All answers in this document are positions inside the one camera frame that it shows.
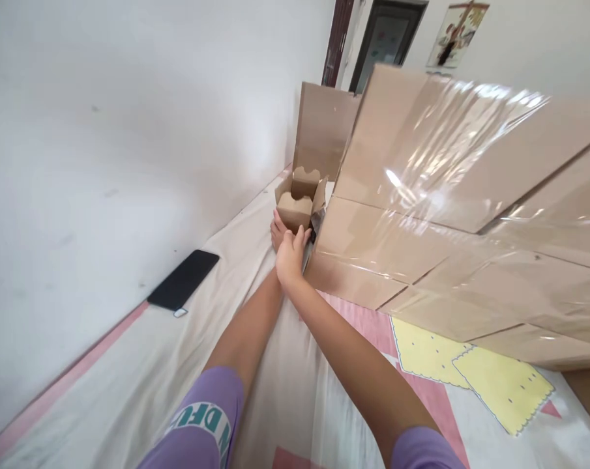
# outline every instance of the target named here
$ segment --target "forearm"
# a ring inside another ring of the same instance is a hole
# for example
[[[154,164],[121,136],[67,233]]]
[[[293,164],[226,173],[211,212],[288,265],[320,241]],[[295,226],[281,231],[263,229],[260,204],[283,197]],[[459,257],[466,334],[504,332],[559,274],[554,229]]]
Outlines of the forearm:
[[[245,399],[253,383],[282,307],[282,286],[273,268],[255,293],[236,312],[204,369],[226,366],[241,378]]]
[[[284,285],[347,394],[373,432],[386,467],[406,429],[438,430],[397,370],[303,278]]]

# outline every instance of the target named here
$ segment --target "finger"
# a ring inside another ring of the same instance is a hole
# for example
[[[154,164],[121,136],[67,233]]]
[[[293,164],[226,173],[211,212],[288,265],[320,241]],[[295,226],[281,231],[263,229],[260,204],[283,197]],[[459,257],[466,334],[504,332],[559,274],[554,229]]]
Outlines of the finger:
[[[295,247],[296,248],[303,247],[304,237],[305,237],[305,230],[303,229],[302,225],[299,225],[299,229],[297,230],[297,237],[295,238]]]
[[[274,218],[274,222],[275,222],[275,226],[277,226],[277,229],[283,233],[284,231],[286,231],[286,225],[284,225],[284,222],[282,221],[282,219],[280,218],[280,214],[277,211],[277,208],[273,210],[273,218]]]
[[[284,233],[284,241],[282,243],[286,243],[287,246],[292,246],[295,237],[293,236],[293,232],[290,230],[286,230]]]

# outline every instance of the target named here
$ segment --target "door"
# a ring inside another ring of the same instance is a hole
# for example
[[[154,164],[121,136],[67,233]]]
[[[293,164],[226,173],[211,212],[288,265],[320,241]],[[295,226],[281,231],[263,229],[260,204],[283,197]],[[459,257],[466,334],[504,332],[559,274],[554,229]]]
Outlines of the door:
[[[338,77],[338,69],[340,68],[342,50],[345,47],[345,38],[349,29],[349,19],[351,18],[352,9],[353,0],[336,0],[332,30],[329,33],[329,44],[327,45],[327,54],[325,56],[323,79],[321,81],[321,84],[324,86],[336,87],[336,78]]]
[[[425,4],[373,2],[349,91],[364,91],[375,62],[403,64],[424,10]]]

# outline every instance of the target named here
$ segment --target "smartphone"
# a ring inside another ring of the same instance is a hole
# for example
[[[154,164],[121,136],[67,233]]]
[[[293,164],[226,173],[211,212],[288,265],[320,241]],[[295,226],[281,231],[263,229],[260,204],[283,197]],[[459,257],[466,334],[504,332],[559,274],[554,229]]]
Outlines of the smartphone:
[[[186,313],[182,307],[190,295],[201,285],[219,256],[197,249],[193,251],[177,268],[158,285],[149,295],[151,304],[170,309],[176,317]]]

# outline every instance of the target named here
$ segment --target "clear plastic film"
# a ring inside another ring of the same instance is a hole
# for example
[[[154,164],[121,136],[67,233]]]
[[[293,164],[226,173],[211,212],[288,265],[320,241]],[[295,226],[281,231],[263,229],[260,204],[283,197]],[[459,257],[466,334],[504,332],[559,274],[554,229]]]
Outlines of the clear plastic film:
[[[525,325],[568,350],[534,361],[590,365],[590,103],[376,66],[310,264],[452,339]]]

